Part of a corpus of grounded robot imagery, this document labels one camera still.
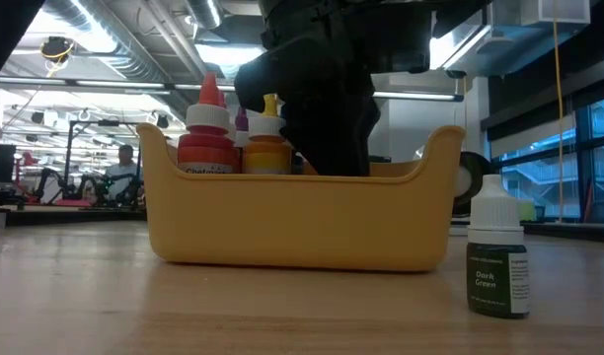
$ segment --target duct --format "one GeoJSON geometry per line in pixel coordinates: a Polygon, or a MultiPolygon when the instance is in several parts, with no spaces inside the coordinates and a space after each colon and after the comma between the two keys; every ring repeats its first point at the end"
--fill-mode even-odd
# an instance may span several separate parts
{"type": "Polygon", "coordinates": [[[207,30],[216,29],[223,22],[223,9],[219,0],[185,0],[194,21],[207,30]]]}
{"type": "MultiPolygon", "coordinates": [[[[43,11],[56,21],[67,23],[79,34],[76,40],[88,50],[87,42],[103,42],[115,57],[101,58],[104,63],[132,82],[166,83],[171,77],[144,49],[128,28],[99,0],[45,0],[43,11]]],[[[173,91],[169,96],[154,96],[173,114],[186,116],[189,102],[173,91]]]]}

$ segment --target man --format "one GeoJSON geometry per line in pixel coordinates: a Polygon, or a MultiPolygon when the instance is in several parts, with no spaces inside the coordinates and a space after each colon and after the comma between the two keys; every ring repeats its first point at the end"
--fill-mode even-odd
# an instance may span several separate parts
{"type": "MultiPolygon", "coordinates": [[[[117,153],[119,157],[119,163],[110,166],[105,174],[108,177],[117,177],[126,174],[137,174],[137,164],[133,163],[133,147],[125,144],[120,147],[117,153]]],[[[123,192],[131,182],[132,178],[122,178],[113,182],[113,185],[109,189],[109,198],[115,199],[115,196],[123,192]]],[[[142,180],[142,172],[140,170],[140,180],[142,180]]]]}

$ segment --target computer monitor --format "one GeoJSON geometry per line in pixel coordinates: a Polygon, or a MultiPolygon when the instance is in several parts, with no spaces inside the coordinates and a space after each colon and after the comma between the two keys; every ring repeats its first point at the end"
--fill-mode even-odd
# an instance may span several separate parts
{"type": "Polygon", "coordinates": [[[16,150],[14,145],[0,144],[0,182],[12,182],[16,150]]]}

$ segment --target table surface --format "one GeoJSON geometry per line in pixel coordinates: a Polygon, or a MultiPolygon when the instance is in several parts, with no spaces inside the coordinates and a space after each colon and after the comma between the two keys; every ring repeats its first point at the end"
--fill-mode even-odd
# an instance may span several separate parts
{"type": "Polygon", "coordinates": [[[604,244],[529,237],[529,319],[424,274],[178,265],[145,223],[0,232],[0,354],[604,354],[604,244]]]}

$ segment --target plastic bin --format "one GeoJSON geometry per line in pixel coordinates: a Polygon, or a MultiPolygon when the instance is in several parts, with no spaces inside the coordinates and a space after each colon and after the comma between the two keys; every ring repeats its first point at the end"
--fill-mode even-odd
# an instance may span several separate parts
{"type": "Polygon", "coordinates": [[[174,262],[425,271],[446,253],[464,130],[374,177],[191,175],[154,125],[140,134],[151,247],[174,262]]]}

